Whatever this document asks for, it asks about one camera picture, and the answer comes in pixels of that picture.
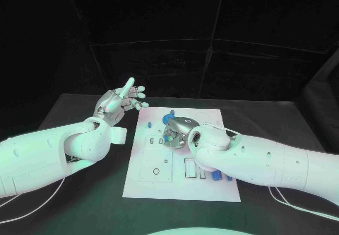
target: white base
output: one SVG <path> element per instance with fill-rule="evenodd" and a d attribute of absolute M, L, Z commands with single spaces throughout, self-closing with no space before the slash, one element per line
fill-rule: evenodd
<path fill-rule="evenodd" d="M 176 117 L 192 118 L 199 124 L 207 121 L 224 126 L 221 111 L 217 109 L 142 109 L 123 197 L 240 202 L 236 178 L 228 181 L 227 175 L 223 174 L 223 180 L 214 181 L 211 172 L 202 171 L 191 160 L 187 160 L 185 164 L 185 159 L 194 158 L 188 146 L 174 149 L 159 144 L 166 127 L 163 116 L 172 109 Z M 197 178 L 185 177 L 185 171 L 188 176 L 197 172 Z"/>

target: blue object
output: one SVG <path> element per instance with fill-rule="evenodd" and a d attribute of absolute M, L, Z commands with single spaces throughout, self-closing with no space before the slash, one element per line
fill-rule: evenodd
<path fill-rule="evenodd" d="M 212 178 L 214 180 L 223 180 L 223 174 L 220 170 L 212 172 Z"/>
<path fill-rule="evenodd" d="M 175 118 L 175 110 L 171 111 L 171 114 L 166 114 L 163 117 L 163 123 L 168 125 L 169 119 Z"/>

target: dark wall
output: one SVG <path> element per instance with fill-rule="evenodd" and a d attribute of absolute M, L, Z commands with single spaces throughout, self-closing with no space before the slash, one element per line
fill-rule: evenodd
<path fill-rule="evenodd" d="M 61 93 L 107 91 L 73 2 L 0 2 L 0 139 L 38 129 Z"/>
<path fill-rule="evenodd" d="M 107 84 L 148 95 L 292 100 L 339 40 L 337 0 L 74 0 Z"/>

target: circular hole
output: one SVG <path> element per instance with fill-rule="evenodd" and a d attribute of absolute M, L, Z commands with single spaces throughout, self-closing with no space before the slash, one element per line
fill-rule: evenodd
<path fill-rule="evenodd" d="M 194 135 L 194 143 L 197 143 L 201 139 L 201 134 L 199 132 Z"/>

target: robotic hand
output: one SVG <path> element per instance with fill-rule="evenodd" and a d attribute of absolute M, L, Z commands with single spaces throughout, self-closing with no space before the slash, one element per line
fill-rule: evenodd
<path fill-rule="evenodd" d="M 339 205 L 339 156 L 290 147 L 264 138 L 230 137 L 227 128 L 176 117 L 169 120 L 165 146 L 188 144 L 197 165 L 267 187 L 293 188 Z"/>
<path fill-rule="evenodd" d="M 94 116 L 84 122 L 28 133 L 0 143 L 0 198 L 49 185 L 100 161 L 112 143 L 126 143 L 127 130 L 114 125 L 124 111 L 149 107 L 135 99 L 145 98 L 145 87 L 133 84 L 132 77 L 123 88 L 107 91 Z"/>

